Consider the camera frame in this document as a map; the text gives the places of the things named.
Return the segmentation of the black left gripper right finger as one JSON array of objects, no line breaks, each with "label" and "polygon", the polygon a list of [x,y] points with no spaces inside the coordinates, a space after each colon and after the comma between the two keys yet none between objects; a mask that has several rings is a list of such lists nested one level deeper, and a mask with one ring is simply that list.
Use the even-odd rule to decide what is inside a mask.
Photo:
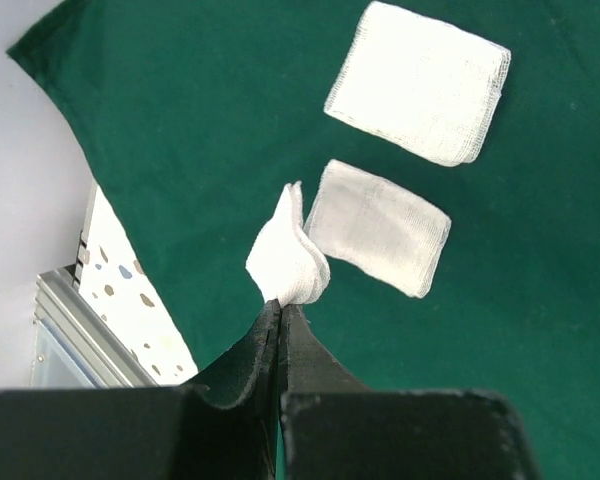
[{"label": "black left gripper right finger", "polygon": [[280,426],[287,479],[362,479],[371,390],[310,329],[303,309],[283,309],[279,337]]}]

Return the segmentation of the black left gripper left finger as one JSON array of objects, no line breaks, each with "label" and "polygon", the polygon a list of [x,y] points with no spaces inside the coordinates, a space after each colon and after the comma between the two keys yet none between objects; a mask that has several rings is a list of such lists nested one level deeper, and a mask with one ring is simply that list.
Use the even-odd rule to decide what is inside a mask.
[{"label": "black left gripper left finger", "polygon": [[239,341],[180,387],[181,479],[275,477],[281,316],[279,302],[267,302]]}]

